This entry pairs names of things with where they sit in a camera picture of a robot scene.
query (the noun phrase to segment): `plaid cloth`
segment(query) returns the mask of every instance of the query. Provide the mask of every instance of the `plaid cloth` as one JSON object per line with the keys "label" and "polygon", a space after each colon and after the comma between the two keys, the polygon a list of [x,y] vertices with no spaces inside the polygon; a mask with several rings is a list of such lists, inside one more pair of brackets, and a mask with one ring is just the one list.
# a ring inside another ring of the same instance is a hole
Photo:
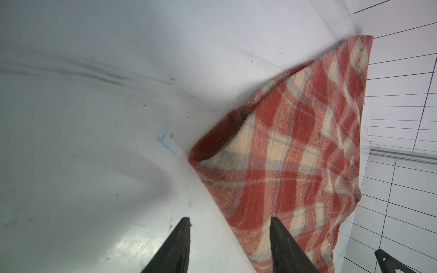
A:
{"label": "plaid cloth", "polygon": [[257,272],[272,272],[277,216],[320,272],[361,199],[360,124],[372,36],[271,80],[192,149],[197,171]]}

